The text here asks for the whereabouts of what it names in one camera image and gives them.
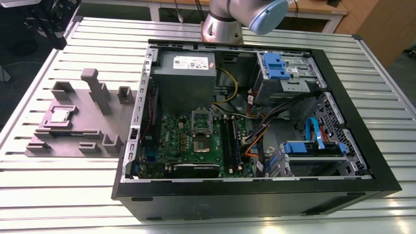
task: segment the aluminum workbench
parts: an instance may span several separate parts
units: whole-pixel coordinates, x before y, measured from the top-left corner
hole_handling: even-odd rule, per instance
[[[67,31],[0,134],[0,230],[67,233],[415,233],[416,110],[366,44],[349,35],[245,31],[246,44],[323,49],[403,191],[322,216],[139,222],[111,200],[118,159],[30,158],[26,146],[58,80],[89,88],[83,68],[109,89],[138,90],[149,39],[201,40],[195,24],[85,18]]]

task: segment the floor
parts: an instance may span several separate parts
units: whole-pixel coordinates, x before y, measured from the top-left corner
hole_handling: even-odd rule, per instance
[[[150,14],[141,7],[121,8],[115,11],[117,6],[101,4],[85,4],[79,10],[79,15],[102,18],[125,18],[127,20],[150,20]],[[186,22],[199,23],[201,17],[198,11],[182,11]],[[0,82],[0,130],[19,104],[19,101],[31,85],[31,82],[39,72],[43,62],[51,52],[51,45],[45,37],[39,34],[29,34],[22,28],[21,20],[11,21],[13,12],[0,7],[0,65],[7,66],[6,70],[14,77],[13,82]],[[177,11],[173,9],[161,10],[162,21],[178,22]],[[33,38],[37,41],[37,52],[27,56],[17,56],[11,52],[7,35],[14,34],[14,38]],[[414,105],[416,105],[416,58],[410,58],[406,53],[401,55],[395,63],[389,67],[389,72],[399,84],[403,92],[409,96]]]

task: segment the metal chassis frame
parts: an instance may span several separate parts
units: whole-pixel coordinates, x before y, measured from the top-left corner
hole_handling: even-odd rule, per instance
[[[299,180],[299,181],[274,181],[259,179],[257,182],[221,182],[221,183],[206,183],[206,182],[174,182],[174,183],[129,183],[125,174],[126,169],[122,167],[127,164],[123,157],[119,161],[119,169],[115,179],[115,186],[113,192],[113,198],[129,199],[151,199],[154,196],[173,196],[173,195],[238,195],[238,194],[297,194],[297,193],[333,193],[346,192],[349,195],[358,195],[358,198],[350,202],[346,202],[337,207],[333,207],[319,214],[329,214],[339,209],[350,206],[363,199],[370,197],[382,198],[402,190],[399,182],[393,174],[391,168],[385,160],[378,145],[373,139],[370,131],[366,127],[365,121],[359,115],[358,109],[353,103],[349,93],[339,80],[337,72],[333,68],[330,60],[323,50],[309,49],[309,48],[286,48],[277,46],[251,46],[251,45],[229,45],[206,42],[189,42],[189,41],[163,41],[150,40],[150,49],[159,47],[170,47],[177,50],[199,50],[205,51],[206,46],[211,51],[225,50],[231,48],[233,51],[265,51],[265,50],[291,50],[291,51],[307,51],[315,58],[317,65],[322,71],[326,82],[330,86],[330,91],[334,95],[338,103],[341,112],[343,113],[347,121],[346,128],[354,134],[357,143],[361,146],[361,151],[366,157],[367,165],[371,168],[374,179],[366,180]],[[147,61],[145,64],[145,71],[149,72],[149,62],[151,57],[147,55]],[[131,156],[131,151],[127,150],[126,156]]]

